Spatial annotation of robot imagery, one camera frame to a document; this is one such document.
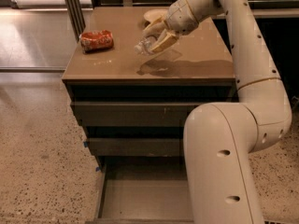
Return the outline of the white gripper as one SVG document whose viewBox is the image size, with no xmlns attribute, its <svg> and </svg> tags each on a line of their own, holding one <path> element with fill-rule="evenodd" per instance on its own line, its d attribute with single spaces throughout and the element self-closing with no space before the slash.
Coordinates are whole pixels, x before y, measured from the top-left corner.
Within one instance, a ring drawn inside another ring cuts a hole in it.
<svg viewBox="0 0 299 224">
<path fill-rule="evenodd" d="M 159 53 L 168 49 L 178 41 L 179 35 L 188 35 L 198 27 L 199 22 L 193 16 L 187 0 L 177 0 L 173 3 L 164 17 L 151 22 L 142 35 L 146 38 L 157 39 L 150 47 L 152 53 Z"/>
</svg>

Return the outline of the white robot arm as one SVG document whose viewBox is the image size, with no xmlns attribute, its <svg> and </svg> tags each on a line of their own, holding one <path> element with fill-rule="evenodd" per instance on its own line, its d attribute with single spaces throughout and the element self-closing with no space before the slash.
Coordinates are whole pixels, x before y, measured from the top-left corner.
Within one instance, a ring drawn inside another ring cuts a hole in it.
<svg viewBox="0 0 299 224">
<path fill-rule="evenodd" d="M 183 148 L 194 224 L 264 224 L 249 154 L 276 144 L 290 129 L 287 93 L 248 0 L 177 0 L 143 32 L 160 53 L 211 15 L 224 14 L 238 94 L 236 103 L 196 107 Z"/>
</svg>

